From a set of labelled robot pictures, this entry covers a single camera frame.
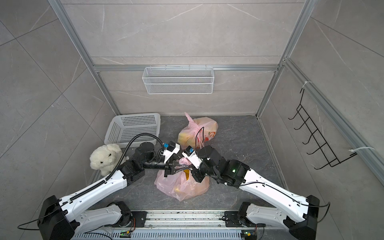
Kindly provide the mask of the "orange yellow banana bunch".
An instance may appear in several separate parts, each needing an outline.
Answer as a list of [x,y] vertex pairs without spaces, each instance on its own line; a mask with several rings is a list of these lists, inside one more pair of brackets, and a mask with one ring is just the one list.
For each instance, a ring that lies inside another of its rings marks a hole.
[[189,177],[190,177],[190,170],[184,170],[184,173],[185,173],[185,176],[186,176],[186,180],[188,180]]

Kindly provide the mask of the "pink plastic bag front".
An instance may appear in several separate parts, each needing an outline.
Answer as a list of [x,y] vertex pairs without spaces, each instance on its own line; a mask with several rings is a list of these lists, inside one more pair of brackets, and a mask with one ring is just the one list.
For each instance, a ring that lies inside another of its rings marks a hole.
[[208,117],[192,119],[188,113],[185,113],[185,116],[189,123],[179,132],[177,140],[183,149],[188,146],[200,149],[215,137],[218,130],[215,120]]

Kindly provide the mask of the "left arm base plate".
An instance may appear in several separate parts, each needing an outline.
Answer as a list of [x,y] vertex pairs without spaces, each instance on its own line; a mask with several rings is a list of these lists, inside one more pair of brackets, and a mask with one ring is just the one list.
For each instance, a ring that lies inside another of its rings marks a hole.
[[134,227],[134,222],[136,228],[143,228],[147,219],[148,212],[146,211],[133,211],[131,212],[130,217],[124,217],[124,220],[118,221],[113,225],[106,225],[106,227],[113,228],[131,228]]

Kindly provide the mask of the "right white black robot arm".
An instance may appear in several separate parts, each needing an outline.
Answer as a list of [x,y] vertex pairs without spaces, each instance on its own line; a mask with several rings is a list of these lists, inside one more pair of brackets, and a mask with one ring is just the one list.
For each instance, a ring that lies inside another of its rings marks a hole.
[[198,151],[188,146],[183,156],[191,162],[196,182],[210,177],[218,184],[251,193],[271,204],[270,207],[261,207],[250,202],[242,203],[235,225],[282,227],[297,240],[316,239],[319,209],[322,208],[317,197],[304,197],[281,188],[248,165],[238,160],[226,160],[211,146]]

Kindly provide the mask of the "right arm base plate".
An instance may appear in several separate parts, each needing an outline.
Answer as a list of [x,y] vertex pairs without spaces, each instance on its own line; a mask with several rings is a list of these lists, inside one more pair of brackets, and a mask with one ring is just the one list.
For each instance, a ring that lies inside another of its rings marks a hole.
[[226,227],[249,227],[249,228],[265,228],[266,224],[254,224],[247,219],[245,214],[237,211],[225,211],[221,220],[225,222]]

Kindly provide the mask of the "pink strawberry plastic bag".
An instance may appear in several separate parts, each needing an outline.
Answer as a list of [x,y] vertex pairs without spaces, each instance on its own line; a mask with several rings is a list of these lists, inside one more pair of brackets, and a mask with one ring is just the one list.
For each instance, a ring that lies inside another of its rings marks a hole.
[[158,190],[180,202],[206,193],[210,186],[209,177],[205,177],[201,183],[197,183],[192,177],[191,170],[188,180],[186,180],[184,170],[167,177],[164,177],[164,174],[164,170],[159,170],[154,184]]

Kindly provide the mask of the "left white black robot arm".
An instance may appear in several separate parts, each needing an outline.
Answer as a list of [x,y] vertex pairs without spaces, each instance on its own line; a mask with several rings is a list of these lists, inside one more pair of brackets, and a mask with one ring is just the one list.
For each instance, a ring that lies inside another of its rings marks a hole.
[[109,195],[124,189],[145,175],[146,169],[161,169],[166,175],[180,170],[178,161],[182,147],[174,142],[162,144],[158,152],[154,144],[144,142],[129,160],[123,153],[111,173],[92,185],[58,199],[47,198],[41,208],[37,231],[44,240],[70,240],[75,235],[107,227],[135,227],[136,221],[127,204],[116,202],[105,208],[90,207]]

